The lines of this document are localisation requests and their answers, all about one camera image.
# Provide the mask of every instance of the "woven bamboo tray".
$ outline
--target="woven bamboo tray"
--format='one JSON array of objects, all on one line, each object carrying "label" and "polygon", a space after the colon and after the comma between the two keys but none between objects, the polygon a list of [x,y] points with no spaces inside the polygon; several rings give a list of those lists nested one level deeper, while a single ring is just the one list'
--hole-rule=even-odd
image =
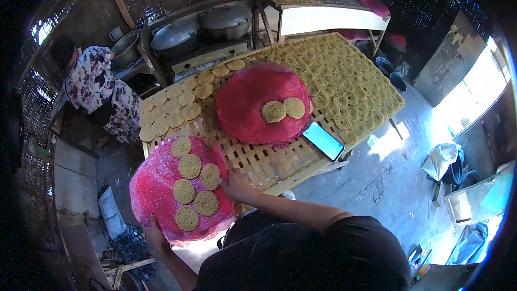
[{"label": "woven bamboo tray", "polygon": [[[262,49],[255,50],[221,63],[242,59],[246,67],[249,67],[253,64],[267,61],[261,52]],[[283,149],[276,149],[264,145],[243,144],[236,138],[228,137],[226,132],[224,132],[216,122],[214,102],[218,90],[226,83],[231,75],[232,73],[224,77],[216,77],[212,82],[214,86],[213,93],[207,99],[197,99],[199,105],[202,106],[202,111],[196,119],[186,121],[178,128],[169,129],[163,137],[159,137],[150,143],[143,143],[145,157],[148,157],[155,146],[162,144],[164,139],[184,135],[203,137],[213,144],[220,145],[228,168],[241,168],[242,172],[245,173],[255,188],[271,195],[279,195],[287,191],[331,164],[331,161],[325,158],[303,137],[293,140]],[[328,133],[345,146],[342,155],[345,155],[358,144],[345,144],[339,137],[339,128],[334,124],[333,120],[325,117],[322,110],[314,108],[312,116],[313,121],[320,124]],[[372,131],[367,131],[365,135],[359,138],[358,142],[368,137],[371,132]],[[346,165],[346,163],[346,161],[338,162],[341,166]]]}]

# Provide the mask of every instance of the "pot lid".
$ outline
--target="pot lid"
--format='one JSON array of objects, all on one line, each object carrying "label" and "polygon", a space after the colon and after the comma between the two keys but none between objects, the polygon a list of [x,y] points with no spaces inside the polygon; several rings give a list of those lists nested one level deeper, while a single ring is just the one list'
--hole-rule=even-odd
[{"label": "pot lid", "polygon": [[201,26],[206,29],[225,29],[247,22],[253,15],[242,6],[224,6],[208,10],[201,15]]},{"label": "pot lid", "polygon": [[175,20],[163,26],[153,37],[151,47],[155,50],[170,49],[186,42],[197,33],[199,24],[194,19]]}]

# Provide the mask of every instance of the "aluminum pot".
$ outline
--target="aluminum pot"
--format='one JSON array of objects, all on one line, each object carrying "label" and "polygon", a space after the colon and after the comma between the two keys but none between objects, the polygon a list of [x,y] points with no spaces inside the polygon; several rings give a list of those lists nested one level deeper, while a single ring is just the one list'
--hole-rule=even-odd
[{"label": "aluminum pot", "polygon": [[139,59],[141,55],[138,52],[137,44],[141,34],[141,29],[132,30],[113,45],[111,49],[115,53],[115,57],[111,62],[115,67],[124,68]]},{"label": "aluminum pot", "polygon": [[250,29],[251,11],[242,6],[224,6],[199,15],[201,26],[218,41],[234,41]]},{"label": "aluminum pot", "polygon": [[151,48],[165,62],[174,61],[199,47],[198,29],[199,24],[194,19],[176,20],[154,35]]}]

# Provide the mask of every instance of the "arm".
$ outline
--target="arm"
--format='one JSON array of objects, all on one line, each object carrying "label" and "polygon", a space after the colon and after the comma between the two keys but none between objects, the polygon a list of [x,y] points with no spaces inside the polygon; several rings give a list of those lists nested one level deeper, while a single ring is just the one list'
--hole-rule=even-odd
[{"label": "arm", "polygon": [[288,200],[255,190],[239,168],[229,170],[229,182],[221,181],[226,194],[236,202],[243,202],[290,222],[311,227],[320,234],[345,217],[355,216],[341,208]]},{"label": "arm", "polygon": [[142,227],[149,243],[158,252],[158,257],[178,281],[182,290],[191,290],[197,282],[197,274],[183,262],[171,249],[156,223],[155,216],[151,215],[151,227]]}]

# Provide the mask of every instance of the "black bucket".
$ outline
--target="black bucket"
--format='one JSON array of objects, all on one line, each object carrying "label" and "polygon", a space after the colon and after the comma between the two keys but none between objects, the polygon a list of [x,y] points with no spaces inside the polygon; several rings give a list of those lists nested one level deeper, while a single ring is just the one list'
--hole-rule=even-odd
[{"label": "black bucket", "polygon": [[400,92],[406,92],[407,87],[400,75],[397,72],[392,72],[389,76],[389,81],[393,85],[393,87],[397,88]]}]

